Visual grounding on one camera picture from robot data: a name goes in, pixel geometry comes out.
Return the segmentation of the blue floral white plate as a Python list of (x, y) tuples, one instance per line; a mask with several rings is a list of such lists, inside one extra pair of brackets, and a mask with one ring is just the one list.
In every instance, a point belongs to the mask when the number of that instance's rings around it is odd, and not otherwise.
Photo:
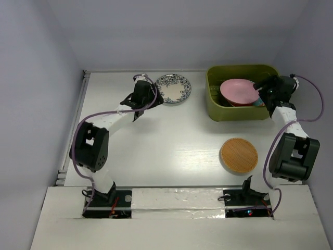
[(191, 94), (190, 81), (179, 74), (165, 74), (156, 80), (157, 88), (167, 104), (185, 101)]

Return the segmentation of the orange woven round plate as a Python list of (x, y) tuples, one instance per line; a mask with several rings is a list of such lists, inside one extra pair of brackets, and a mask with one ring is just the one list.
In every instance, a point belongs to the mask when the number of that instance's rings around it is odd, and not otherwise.
[(258, 152), (247, 140), (231, 138), (221, 147), (220, 156), (225, 166), (235, 173), (248, 173), (258, 164)]

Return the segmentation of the red teal flower plate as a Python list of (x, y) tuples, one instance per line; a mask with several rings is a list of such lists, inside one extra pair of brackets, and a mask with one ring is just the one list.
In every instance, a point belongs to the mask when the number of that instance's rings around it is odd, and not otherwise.
[(259, 98), (246, 98), (246, 99), (227, 99), (227, 101), (234, 107), (264, 107), (264, 102)]

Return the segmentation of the dark teal glazed plate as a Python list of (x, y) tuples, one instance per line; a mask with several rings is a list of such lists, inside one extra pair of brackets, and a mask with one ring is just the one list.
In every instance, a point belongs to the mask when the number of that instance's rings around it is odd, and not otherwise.
[(229, 103), (228, 100), (222, 94), (219, 94), (218, 101), (221, 106), (232, 107), (232, 104)]

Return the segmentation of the pink plastic plate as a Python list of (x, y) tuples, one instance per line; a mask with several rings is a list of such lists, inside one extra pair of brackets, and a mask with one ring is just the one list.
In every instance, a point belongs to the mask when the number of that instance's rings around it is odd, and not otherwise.
[(259, 93), (253, 88), (254, 82), (246, 79), (229, 79), (220, 85), (220, 92), (226, 99), (257, 98)]

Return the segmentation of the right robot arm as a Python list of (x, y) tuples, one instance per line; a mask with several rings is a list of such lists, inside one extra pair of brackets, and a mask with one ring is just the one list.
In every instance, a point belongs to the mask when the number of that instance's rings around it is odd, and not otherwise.
[(319, 118), (299, 119), (290, 99), (299, 87), (300, 76), (270, 76), (254, 84), (265, 104), (270, 118), (280, 128), (268, 150), (263, 167), (263, 184), (250, 176), (243, 182), (240, 200), (253, 205), (269, 191), (280, 192), (284, 182), (305, 181), (310, 177), (320, 142), (311, 138), (302, 128), (302, 122), (315, 122)]

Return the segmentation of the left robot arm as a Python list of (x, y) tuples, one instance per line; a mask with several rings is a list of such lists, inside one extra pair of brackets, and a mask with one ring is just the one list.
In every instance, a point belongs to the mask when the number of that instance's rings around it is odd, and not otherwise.
[(69, 157), (76, 173), (91, 182), (85, 209), (92, 201), (105, 206), (116, 198), (116, 184), (105, 167), (108, 158), (109, 138), (125, 125), (136, 121), (148, 109), (163, 104), (157, 85), (145, 74), (133, 78), (134, 90), (112, 111), (88, 115), (79, 122), (72, 140)]

